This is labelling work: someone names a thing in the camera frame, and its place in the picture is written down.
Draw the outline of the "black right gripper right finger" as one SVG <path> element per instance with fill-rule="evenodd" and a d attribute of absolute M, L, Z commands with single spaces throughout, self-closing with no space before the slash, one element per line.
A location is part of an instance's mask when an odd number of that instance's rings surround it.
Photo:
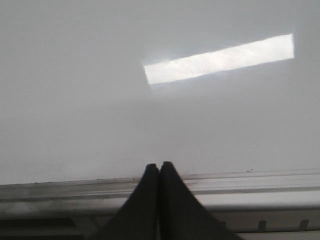
<path fill-rule="evenodd" d="M 163 240 L 241 239 L 204 208 L 169 161 L 165 161 L 160 170 L 158 204 Z"/>

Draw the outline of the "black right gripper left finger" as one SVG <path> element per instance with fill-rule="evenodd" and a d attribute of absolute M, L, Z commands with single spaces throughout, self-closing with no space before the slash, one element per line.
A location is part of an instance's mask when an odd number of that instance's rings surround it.
<path fill-rule="evenodd" d="M 159 170 L 152 163 L 116 214 L 91 240 L 154 240 L 157 235 Z"/>

